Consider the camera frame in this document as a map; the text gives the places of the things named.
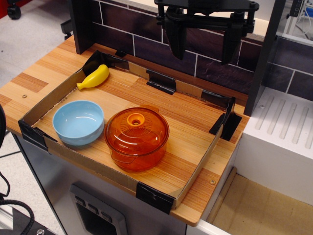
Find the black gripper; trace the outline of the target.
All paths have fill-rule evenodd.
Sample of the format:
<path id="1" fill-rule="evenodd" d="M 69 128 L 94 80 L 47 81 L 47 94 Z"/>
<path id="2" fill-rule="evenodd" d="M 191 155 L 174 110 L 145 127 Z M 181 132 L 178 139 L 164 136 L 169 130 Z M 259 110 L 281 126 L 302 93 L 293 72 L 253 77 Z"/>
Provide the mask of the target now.
<path id="1" fill-rule="evenodd" d="M 172 54 L 182 60 L 186 28 L 224 31 L 222 65 L 229 64 L 241 38 L 254 31 L 259 4 L 253 0 L 156 0 L 157 23 L 165 29 Z"/>

